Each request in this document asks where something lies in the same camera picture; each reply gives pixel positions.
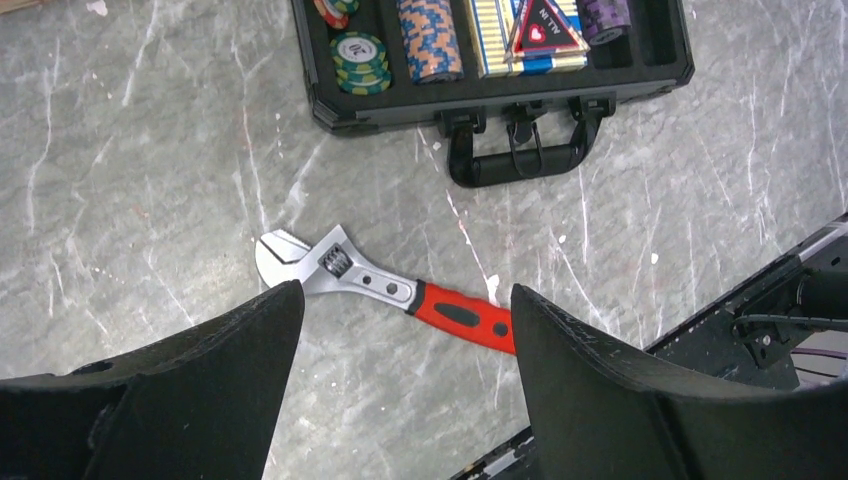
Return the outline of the triangular all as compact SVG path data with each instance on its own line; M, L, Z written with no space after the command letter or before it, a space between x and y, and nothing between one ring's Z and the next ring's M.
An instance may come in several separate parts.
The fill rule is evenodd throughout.
M573 57L590 50L560 1L519 1L512 13L505 53L508 61Z

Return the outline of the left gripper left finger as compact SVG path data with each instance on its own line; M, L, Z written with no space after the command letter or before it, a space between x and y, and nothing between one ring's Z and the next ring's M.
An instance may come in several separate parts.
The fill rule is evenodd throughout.
M259 479L304 316L296 281L65 375L1 383L5 479Z

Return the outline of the green poker chip top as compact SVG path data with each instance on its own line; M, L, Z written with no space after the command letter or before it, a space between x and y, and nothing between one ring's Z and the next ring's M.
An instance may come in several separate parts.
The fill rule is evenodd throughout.
M385 70L387 49L376 36L359 31L344 32L330 41L334 65L347 72Z

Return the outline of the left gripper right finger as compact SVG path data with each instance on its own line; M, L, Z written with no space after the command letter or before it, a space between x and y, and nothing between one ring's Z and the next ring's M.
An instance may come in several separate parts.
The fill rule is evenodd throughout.
M847 385L781 391L659 359L521 285L511 294L547 479L843 479Z

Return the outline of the green poker chip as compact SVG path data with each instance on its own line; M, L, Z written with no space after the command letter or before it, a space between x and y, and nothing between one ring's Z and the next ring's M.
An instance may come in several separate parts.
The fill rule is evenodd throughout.
M345 93L358 96L371 96L382 93L391 87L390 79L377 79L370 83L355 83L349 80L339 79L338 87Z
M336 76L342 83L348 83L354 86L371 86L381 82L391 82L391 73L385 69L376 69L367 72L337 69Z
M334 65L347 72L385 70L387 49L376 36L359 31L344 32L330 41Z

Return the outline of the blue texas holdem card box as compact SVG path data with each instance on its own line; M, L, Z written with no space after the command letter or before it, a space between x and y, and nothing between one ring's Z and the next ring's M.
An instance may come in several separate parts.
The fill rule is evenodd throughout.
M558 53L554 50L524 55L518 29L524 19L527 1L466 1L469 32L481 78L533 76L575 72L588 64L585 52Z

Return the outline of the red poker chip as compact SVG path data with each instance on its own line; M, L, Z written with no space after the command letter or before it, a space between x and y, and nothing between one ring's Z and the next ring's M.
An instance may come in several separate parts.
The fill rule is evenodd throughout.
M330 5L345 15L353 15L360 6L359 0L331 0Z
M335 30L343 30L348 26L348 15L334 7L331 1L313 0L313 4L319 16L325 21L325 23L329 27Z

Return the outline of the green poker chip bottom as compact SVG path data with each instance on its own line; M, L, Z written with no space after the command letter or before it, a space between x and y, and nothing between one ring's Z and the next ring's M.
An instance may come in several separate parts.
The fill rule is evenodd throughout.
M355 83L349 80L339 79L338 87L345 93L358 96L371 96L382 93L391 87L390 79L377 79L370 83Z

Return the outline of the black poker set case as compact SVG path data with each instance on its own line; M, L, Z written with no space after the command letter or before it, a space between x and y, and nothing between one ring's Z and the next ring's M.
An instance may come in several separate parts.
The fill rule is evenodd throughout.
M416 86L401 67L405 59L398 10L390 1L369 1L353 29L375 35L387 49L392 86L356 96L340 90L331 69L332 29L310 1L292 5L312 115L341 137L372 135L433 124L449 140L448 170L465 188L480 188L559 175L589 154L604 118L623 104L665 95L691 80L695 64L683 6L678 1L633 1L635 29L590 53L573 73L485 79L475 74L455 82ZM571 139L543 145L534 137L513 141L503 153L477 156L473 138L488 119L502 116L509 132L530 130L551 110L565 108L575 120Z

